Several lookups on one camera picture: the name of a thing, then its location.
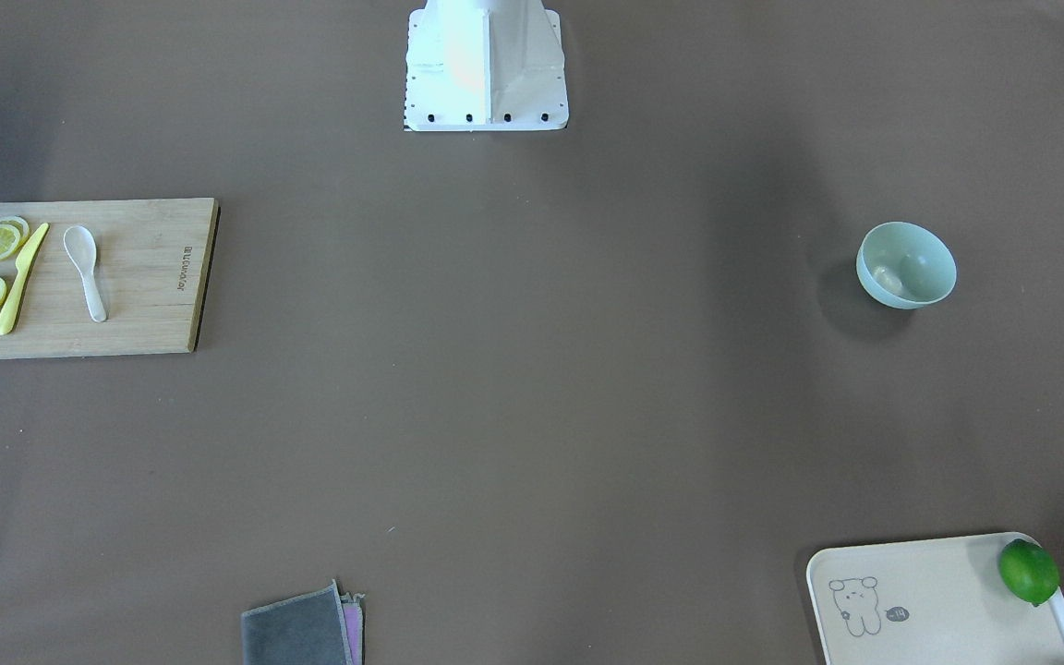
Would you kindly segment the light green bowl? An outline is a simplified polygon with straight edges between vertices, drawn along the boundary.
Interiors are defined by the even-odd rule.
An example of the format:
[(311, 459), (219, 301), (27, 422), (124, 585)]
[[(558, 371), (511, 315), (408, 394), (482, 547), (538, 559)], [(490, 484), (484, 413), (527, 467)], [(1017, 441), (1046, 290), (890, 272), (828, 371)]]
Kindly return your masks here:
[(901, 310), (934, 306), (958, 282), (949, 246), (927, 228), (908, 222), (877, 225), (866, 232), (854, 270), (876, 302)]

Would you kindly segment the white ceramic spoon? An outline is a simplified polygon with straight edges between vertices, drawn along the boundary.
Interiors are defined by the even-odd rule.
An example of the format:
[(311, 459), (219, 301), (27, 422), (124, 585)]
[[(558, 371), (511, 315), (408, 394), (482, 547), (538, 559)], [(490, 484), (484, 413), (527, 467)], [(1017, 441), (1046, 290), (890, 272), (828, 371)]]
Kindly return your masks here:
[(65, 252), (70, 257), (83, 286), (86, 310), (92, 321), (102, 323), (107, 321), (107, 311), (102, 299), (100, 286), (96, 279), (98, 257), (97, 243), (88, 227), (73, 225), (68, 227), (63, 235)]

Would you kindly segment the grey folded cloth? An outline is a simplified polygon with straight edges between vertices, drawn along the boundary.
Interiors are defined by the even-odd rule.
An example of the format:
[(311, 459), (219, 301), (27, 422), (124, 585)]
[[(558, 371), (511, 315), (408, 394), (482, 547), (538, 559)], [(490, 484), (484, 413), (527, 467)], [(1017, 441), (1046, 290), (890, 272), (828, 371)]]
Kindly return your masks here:
[(362, 664), (364, 595), (323, 589), (242, 613), (245, 664)]

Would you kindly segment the bamboo cutting board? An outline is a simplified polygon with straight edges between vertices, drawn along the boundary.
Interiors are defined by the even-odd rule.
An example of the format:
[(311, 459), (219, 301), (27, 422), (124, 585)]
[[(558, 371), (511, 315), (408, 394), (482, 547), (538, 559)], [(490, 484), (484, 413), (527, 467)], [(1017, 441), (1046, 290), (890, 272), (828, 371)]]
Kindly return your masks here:
[[(16, 327), (0, 335), (0, 359), (192, 352), (218, 213), (215, 198), (0, 202), (0, 219), (48, 226)], [(65, 252), (65, 232), (76, 225), (88, 228), (97, 246), (94, 278), (105, 321), (92, 320)], [(0, 276), (12, 282), (16, 263), (1, 261)]]

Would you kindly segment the beige serving tray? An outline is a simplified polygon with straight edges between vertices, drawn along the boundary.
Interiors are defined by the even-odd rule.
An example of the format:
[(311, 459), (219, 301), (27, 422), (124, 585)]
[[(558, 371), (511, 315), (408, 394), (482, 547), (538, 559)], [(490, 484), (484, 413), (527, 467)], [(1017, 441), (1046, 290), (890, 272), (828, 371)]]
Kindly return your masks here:
[(1010, 593), (1018, 533), (828, 548), (807, 585), (828, 664), (1064, 664), (1064, 597)]

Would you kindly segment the yellow plastic knife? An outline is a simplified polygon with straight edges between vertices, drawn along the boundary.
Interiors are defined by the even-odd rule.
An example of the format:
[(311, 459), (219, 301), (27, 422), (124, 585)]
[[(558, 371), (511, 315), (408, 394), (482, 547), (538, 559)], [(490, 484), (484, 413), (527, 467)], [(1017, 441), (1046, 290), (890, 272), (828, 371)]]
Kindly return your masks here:
[(41, 243), (47, 236), (48, 228), (50, 228), (49, 223), (39, 225), (37, 230), (29, 236), (29, 240), (26, 240), (22, 248), (18, 250), (14, 260), (16, 277), (14, 277), (3, 306), (0, 307), (0, 335), (9, 335), (16, 328), (18, 312), (21, 309), (22, 299), (24, 299), (27, 279), (29, 279), (33, 262), (41, 249)]

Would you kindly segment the upper lemon slice stack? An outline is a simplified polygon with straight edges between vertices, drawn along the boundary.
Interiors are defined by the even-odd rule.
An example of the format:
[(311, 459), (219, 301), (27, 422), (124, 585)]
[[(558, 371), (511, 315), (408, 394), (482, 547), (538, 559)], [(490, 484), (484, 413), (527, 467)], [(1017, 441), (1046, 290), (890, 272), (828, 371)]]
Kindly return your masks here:
[(0, 261), (9, 260), (30, 238), (30, 225), (21, 216), (0, 218)]

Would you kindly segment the green lime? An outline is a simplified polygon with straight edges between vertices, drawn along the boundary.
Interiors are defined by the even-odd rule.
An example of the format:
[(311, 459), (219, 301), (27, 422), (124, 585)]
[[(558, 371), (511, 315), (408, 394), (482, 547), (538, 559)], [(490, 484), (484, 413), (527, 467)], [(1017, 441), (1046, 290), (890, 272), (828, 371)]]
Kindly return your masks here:
[(1016, 538), (1005, 544), (997, 559), (997, 571), (1005, 589), (1031, 606), (1048, 602), (1060, 586), (1055, 560), (1032, 541)]

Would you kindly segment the white pedestal column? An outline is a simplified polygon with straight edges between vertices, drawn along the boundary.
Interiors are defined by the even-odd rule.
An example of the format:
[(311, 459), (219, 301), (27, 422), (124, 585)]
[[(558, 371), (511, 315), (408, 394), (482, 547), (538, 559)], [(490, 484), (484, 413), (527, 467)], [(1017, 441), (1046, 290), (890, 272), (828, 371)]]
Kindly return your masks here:
[(406, 131), (569, 124), (561, 17), (541, 1), (427, 1), (409, 14), (405, 64)]

